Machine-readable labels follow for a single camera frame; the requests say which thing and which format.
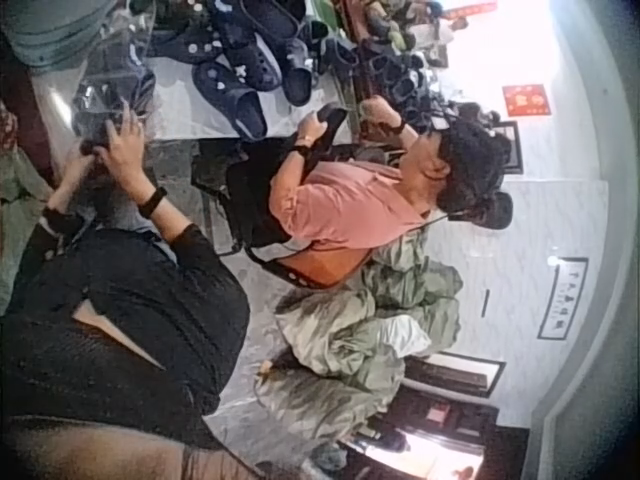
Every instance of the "plastic bag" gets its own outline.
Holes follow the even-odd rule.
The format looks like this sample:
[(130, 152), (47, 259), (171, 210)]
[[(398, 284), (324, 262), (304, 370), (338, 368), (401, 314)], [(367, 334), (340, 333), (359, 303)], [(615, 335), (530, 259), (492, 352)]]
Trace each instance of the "plastic bag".
[(72, 100), (73, 130), (83, 139), (83, 154), (108, 145), (105, 122), (119, 127), (125, 101), (141, 121), (149, 116), (156, 77), (145, 57), (154, 20), (155, 2), (137, 14), (115, 10), (105, 20)]

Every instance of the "white wall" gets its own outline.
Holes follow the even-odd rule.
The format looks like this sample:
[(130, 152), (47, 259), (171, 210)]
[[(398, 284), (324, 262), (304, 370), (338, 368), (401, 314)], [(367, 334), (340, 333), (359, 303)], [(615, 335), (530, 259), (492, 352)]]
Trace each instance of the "white wall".
[(447, 49), (450, 67), (440, 75), (444, 93), (462, 91), (503, 119), (503, 86), (545, 85), (552, 115), (516, 118), (526, 162), (522, 178), (600, 178), (584, 86), (544, 0), (501, 1), (496, 12), (470, 17)]
[[(532, 410), (571, 351), (593, 297), (609, 192), (607, 182), (600, 180), (582, 79), (554, 31), (545, 2), (505, 0), (498, 12), (469, 21), (449, 46), (445, 89), (462, 90), (507, 119), (502, 86), (542, 83), (552, 116), (516, 118), (525, 174), (505, 179), (504, 189), (515, 205), (512, 225), (493, 232), (438, 223), (430, 232), (429, 254), (455, 266), (465, 283), (459, 294), (462, 330), (451, 351), (505, 361), (502, 378), (484, 402), (500, 408), (499, 424), (528, 427)], [(537, 339), (554, 279), (550, 256), (589, 258), (579, 309), (568, 338), (560, 342)], [(491, 295), (481, 318), (486, 289)]]
[[(439, 222), (428, 251), (455, 266), (462, 329), (452, 353), (506, 362), (488, 403), (501, 425), (528, 427), (531, 411), (563, 365), (593, 295), (607, 227), (607, 184), (601, 181), (511, 182), (517, 215), (503, 232)], [(554, 279), (549, 257), (588, 257), (580, 305), (566, 341), (538, 340)], [(491, 291), (481, 318), (485, 291)]]

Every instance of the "picture frame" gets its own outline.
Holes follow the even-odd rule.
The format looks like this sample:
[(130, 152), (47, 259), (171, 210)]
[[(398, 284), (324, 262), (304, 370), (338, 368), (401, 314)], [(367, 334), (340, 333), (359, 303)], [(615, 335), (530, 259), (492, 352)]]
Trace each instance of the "picture frame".
[(439, 352), (428, 357), (408, 357), (405, 378), (474, 397), (489, 398), (506, 362)]
[(538, 340), (565, 341), (580, 306), (589, 259), (550, 257), (549, 262), (555, 264), (556, 268)]
[(511, 156), (509, 157), (507, 164), (504, 166), (504, 174), (524, 174), (524, 163), (522, 162), (522, 147), (520, 146), (518, 122), (515, 120), (499, 122), (493, 127), (493, 131), (504, 135), (511, 142)]

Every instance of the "red sign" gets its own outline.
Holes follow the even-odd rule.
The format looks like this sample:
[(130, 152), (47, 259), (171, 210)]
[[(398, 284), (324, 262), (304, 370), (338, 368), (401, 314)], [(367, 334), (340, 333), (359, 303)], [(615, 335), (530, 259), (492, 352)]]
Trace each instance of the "red sign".
[(495, 12), (498, 9), (498, 1), (482, 2), (475, 5), (467, 5), (465, 7), (452, 8), (445, 10), (442, 14), (447, 20), (455, 20), (460, 17), (470, 17), (471, 15), (479, 15), (481, 13)]
[(544, 85), (502, 87), (502, 93), (510, 117), (551, 115)]

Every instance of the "hand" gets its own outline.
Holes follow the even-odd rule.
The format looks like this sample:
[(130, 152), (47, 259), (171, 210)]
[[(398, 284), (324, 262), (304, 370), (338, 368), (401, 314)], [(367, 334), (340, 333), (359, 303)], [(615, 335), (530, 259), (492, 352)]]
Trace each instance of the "hand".
[(316, 112), (309, 113), (298, 125), (298, 139), (296, 145), (310, 147), (324, 132), (327, 131), (327, 122), (320, 122)]
[(109, 150), (96, 147), (95, 151), (109, 169), (111, 176), (128, 193), (144, 177), (142, 159), (144, 132), (135, 112), (125, 102), (120, 133), (111, 120), (107, 120)]
[(94, 161), (94, 155), (83, 156), (80, 153), (80, 141), (76, 141), (64, 162), (60, 188), (75, 192), (91, 171)]
[(360, 111), (364, 119), (371, 123), (388, 125), (397, 128), (402, 123), (402, 117), (380, 95), (363, 100)]

